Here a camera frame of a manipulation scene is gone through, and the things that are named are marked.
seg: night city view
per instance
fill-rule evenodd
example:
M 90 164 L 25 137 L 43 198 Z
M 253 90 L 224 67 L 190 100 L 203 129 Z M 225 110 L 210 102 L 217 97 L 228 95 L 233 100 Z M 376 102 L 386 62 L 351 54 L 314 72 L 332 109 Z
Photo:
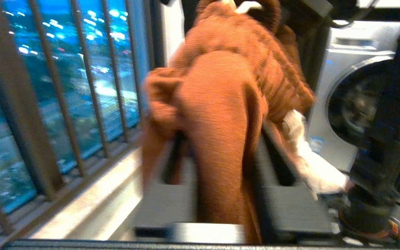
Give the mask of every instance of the night city view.
M 82 157 L 88 158 L 101 149 L 100 133 L 89 91 L 80 41 L 69 1 L 37 0 L 43 26 L 53 52 L 65 91 L 68 112 L 72 117 Z M 129 28 L 124 0 L 108 0 L 109 16 L 103 16 L 100 0 L 80 0 L 84 36 L 91 57 L 104 129 L 108 141 L 122 134 L 118 99 L 115 90 L 105 18 L 110 19 L 116 49 L 118 75 L 122 88 L 127 125 L 139 121 L 134 83 Z M 41 41 L 27 0 L 2 0 L 2 9 L 10 24 L 8 39 L 14 39 L 30 82 L 35 90 L 38 109 L 63 174 L 76 166 L 63 116 L 57 103 Z M 13 139 L 0 106 L 0 204 L 6 213 L 13 212 L 36 196 L 36 190 Z

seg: washing machine door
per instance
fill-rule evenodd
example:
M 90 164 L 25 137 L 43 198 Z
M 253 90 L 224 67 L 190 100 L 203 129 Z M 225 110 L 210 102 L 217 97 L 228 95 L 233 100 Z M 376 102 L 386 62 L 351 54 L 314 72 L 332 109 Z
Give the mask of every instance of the washing machine door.
M 371 58 L 352 67 L 327 97 L 326 112 L 333 132 L 358 146 L 376 114 L 379 97 L 390 79 L 392 58 Z

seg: windowsill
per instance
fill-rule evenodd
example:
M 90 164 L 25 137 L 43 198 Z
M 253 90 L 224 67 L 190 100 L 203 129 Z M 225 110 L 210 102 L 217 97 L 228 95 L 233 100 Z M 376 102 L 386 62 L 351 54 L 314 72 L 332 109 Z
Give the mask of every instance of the windowsill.
M 141 149 L 125 155 L 31 239 L 124 239 L 142 198 Z

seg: white cloth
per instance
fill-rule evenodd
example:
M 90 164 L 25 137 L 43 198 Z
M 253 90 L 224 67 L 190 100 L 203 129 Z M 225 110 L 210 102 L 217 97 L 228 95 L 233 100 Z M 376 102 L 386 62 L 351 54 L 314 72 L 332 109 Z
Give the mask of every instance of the white cloth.
M 320 155 L 313 152 L 305 140 L 305 118 L 296 110 L 290 111 L 283 123 L 289 143 L 294 145 L 301 159 L 297 171 L 308 186 L 316 193 L 338 193 L 345 189 L 349 178 L 338 171 Z

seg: white washing machine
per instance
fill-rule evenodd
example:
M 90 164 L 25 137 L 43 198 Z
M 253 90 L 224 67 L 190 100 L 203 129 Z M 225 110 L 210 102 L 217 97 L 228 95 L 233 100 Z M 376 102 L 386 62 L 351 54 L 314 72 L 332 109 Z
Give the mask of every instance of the white washing machine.
M 356 145 L 374 118 L 399 36 L 399 22 L 357 21 L 330 30 L 307 140 L 339 170 L 351 169 Z

